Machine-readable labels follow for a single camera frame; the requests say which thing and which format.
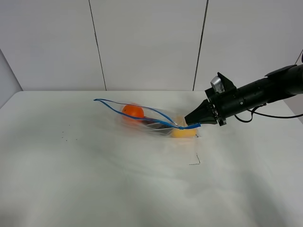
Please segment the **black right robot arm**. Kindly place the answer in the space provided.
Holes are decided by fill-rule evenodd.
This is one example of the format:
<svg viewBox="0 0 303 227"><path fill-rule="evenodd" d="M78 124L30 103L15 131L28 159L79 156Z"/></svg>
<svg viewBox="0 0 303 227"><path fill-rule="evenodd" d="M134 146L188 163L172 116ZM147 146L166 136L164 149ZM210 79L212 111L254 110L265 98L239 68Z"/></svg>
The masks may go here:
<svg viewBox="0 0 303 227"><path fill-rule="evenodd" d="M185 116L187 125L226 124L226 119L244 111L287 99L303 92L303 67L290 65L267 74L264 78L237 88L218 73L205 91L207 98Z"/></svg>

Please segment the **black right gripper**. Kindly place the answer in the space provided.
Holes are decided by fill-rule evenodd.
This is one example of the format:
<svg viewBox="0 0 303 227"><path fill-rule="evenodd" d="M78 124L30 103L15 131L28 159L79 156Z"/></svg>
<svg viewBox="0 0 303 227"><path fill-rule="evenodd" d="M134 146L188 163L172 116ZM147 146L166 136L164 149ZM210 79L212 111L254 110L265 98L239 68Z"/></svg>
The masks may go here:
<svg viewBox="0 0 303 227"><path fill-rule="evenodd" d="M220 126L226 124L228 117L234 116L239 111L239 98L237 97L237 89L231 89L222 93L215 92L213 88L206 91L205 99L195 110L185 116L188 126L196 124L217 124Z"/></svg>

